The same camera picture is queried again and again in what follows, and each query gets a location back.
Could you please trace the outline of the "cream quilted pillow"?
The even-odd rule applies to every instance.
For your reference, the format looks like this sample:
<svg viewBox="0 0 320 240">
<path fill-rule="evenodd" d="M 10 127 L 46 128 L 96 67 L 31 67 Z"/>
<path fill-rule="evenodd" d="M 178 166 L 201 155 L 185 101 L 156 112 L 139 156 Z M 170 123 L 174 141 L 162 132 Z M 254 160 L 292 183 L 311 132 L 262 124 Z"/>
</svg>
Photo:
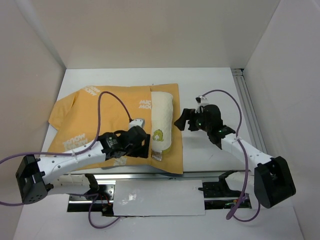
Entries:
<svg viewBox="0 0 320 240">
<path fill-rule="evenodd" d="M 151 157 L 161 162 L 172 145 L 173 96 L 168 92 L 151 92 Z"/>
</svg>

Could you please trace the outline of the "orange pillowcase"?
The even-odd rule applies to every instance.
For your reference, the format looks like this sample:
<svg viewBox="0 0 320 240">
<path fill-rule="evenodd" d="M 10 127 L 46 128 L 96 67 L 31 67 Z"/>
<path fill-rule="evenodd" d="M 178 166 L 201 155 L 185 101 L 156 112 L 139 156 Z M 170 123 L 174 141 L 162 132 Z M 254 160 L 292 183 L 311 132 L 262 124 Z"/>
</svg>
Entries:
<svg viewBox="0 0 320 240">
<path fill-rule="evenodd" d="M 59 99 L 49 124 L 57 133 L 48 151 L 62 153 L 94 140 L 96 133 L 126 131 L 129 119 L 144 119 L 144 130 L 152 136 L 152 92 L 173 96 L 173 119 L 180 115 L 178 84 L 153 86 L 88 85 Z"/>
</svg>

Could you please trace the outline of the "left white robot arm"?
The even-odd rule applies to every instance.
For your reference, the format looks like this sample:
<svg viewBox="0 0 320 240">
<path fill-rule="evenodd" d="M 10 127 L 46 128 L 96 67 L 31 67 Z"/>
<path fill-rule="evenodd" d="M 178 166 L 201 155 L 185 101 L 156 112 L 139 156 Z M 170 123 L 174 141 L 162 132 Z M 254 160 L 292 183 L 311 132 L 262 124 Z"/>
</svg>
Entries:
<svg viewBox="0 0 320 240">
<path fill-rule="evenodd" d="M 89 150 L 81 146 L 63 156 L 36 158 L 35 154 L 25 155 L 15 174 L 21 201 L 29 205 L 55 194 L 84 196 L 92 200 L 101 193 L 94 175 L 71 175 L 70 172 L 123 156 L 147 158 L 150 139 L 150 134 L 141 127 L 133 126 L 127 131 L 106 132 L 98 136 Z"/>
</svg>

